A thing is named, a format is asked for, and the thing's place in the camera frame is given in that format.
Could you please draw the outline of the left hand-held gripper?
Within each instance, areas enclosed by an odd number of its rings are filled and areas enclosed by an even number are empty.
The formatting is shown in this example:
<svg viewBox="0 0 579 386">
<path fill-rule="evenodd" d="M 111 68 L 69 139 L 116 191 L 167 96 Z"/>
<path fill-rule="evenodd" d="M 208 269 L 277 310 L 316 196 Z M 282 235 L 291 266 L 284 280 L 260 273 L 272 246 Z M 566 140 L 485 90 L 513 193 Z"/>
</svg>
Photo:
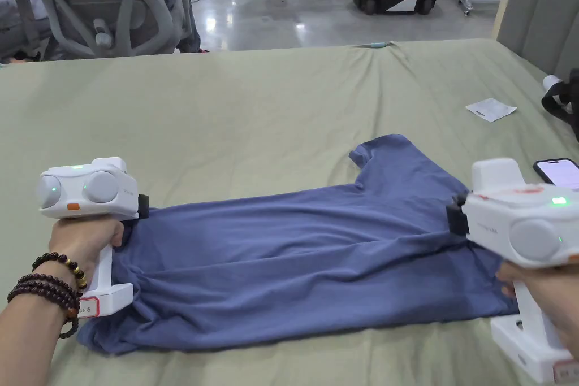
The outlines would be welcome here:
<svg viewBox="0 0 579 386">
<path fill-rule="evenodd" d="M 149 216 L 148 196 L 140 194 L 120 157 L 97 158 L 90 164 L 52 167 L 38 182 L 39 211 L 47 218 L 76 219 L 110 215 L 134 223 Z M 112 280 L 113 247 L 100 251 L 88 289 L 80 297 L 80 317 L 109 316 L 132 303 L 130 283 Z"/>
</svg>

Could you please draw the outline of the person's left hand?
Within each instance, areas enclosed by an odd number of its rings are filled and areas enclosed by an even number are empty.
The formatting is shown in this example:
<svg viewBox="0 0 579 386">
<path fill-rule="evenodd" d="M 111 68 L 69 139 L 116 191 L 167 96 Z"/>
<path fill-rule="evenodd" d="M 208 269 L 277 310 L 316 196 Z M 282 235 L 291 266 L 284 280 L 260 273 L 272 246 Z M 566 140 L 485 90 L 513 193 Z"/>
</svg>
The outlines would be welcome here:
<svg viewBox="0 0 579 386">
<path fill-rule="evenodd" d="M 64 254 L 85 273 L 87 284 L 92 282 L 100 252 L 106 246 L 122 244 L 123 223 L 110 216 L 61 219 L 52 228 L 49 251 Z"/>
</svg>

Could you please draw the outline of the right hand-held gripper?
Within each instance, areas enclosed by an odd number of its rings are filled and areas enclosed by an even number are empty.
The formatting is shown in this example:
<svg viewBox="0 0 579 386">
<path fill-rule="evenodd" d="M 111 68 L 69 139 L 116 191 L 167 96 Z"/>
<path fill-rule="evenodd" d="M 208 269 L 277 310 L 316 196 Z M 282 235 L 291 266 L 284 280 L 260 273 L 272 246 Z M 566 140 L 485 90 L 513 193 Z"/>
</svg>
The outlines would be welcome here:
<svg viewBox="0 0 579 386">
<path fill-rule="evenodd" d="M 576 190 L 528 184 L 511 158 L 475 162 L 472 187 L 447 207 L 452 233 L 527 269 L 578 262 Z M 491 319 L 494 342 L 537 383 L 576 382 L 578 362 L 554 325 L 523 283 L 514 289 L 519 313 Z"/>
</svg>

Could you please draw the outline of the person's right hand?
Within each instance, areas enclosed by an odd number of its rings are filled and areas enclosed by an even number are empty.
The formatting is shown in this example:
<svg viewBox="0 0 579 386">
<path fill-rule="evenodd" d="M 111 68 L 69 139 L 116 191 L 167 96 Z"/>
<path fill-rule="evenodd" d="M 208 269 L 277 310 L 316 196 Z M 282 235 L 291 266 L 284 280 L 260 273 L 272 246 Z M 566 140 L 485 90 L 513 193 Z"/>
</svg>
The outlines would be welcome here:
<svg viewBox="0 0 579 386">
<path fill-rule="evenodd" d="M 561 343 L 578 360 L 578 265 L 533 270 L 505 261 L 496 278 L 510 297 L 515 295 L 514 282 L 525 284 L 554 325 Z"/>
</svg>

